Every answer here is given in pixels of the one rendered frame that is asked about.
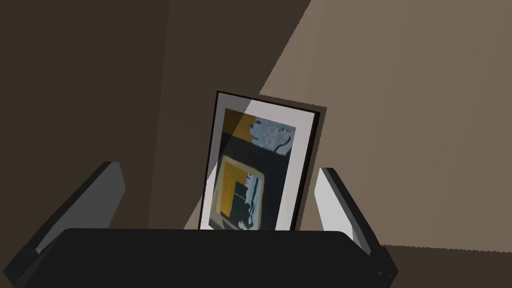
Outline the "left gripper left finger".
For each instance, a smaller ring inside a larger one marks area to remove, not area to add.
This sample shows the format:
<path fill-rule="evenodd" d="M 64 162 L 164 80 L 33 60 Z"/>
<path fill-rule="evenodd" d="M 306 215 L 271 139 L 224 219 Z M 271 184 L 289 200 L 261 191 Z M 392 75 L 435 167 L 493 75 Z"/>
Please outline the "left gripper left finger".
<path fill-rule="evenodd" d="M 106 229 L 126 190 L 119 162 L 103 162 L 46 220 L 3 270 L 15 284 L 42 251 L 66 229 Z"/>

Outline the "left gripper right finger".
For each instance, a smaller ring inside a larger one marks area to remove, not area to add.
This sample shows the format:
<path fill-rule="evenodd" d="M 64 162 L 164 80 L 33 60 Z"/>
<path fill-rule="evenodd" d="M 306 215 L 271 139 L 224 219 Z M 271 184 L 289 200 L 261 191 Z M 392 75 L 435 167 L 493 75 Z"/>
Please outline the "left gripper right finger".
<path fill-rule="evenodd" d="M 381 247 L 375 233 L 334 168 L 319 169 L 314 198 L 324 231 L 344 233 L 368 255 Z"/>

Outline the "black framed abstract picture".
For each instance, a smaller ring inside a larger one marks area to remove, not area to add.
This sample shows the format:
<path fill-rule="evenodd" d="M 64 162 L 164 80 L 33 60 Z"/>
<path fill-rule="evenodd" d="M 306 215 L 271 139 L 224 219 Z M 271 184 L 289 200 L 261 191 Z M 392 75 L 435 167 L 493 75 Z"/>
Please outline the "black framed abstract picture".
<path fill-rule="evenodd" d="M 320 117 L 217 91 L 198 228 L 295 230 Z"/>

